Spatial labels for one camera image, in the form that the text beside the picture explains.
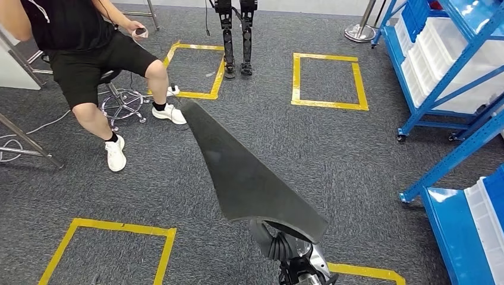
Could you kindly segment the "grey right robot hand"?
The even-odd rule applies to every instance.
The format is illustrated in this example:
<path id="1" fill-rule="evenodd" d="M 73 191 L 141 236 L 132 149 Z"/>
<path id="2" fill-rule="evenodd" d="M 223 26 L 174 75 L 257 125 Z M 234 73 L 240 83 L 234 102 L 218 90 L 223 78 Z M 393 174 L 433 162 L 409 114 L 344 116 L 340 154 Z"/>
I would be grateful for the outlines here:
<path id="1" fill-rule="evenodd" d="M 281 224 L 264 220 L 250 220 L 249 228 L 262 254 L 273 261 L 289 261 L 310 257 L 313 244 L 296 231 Z"/>

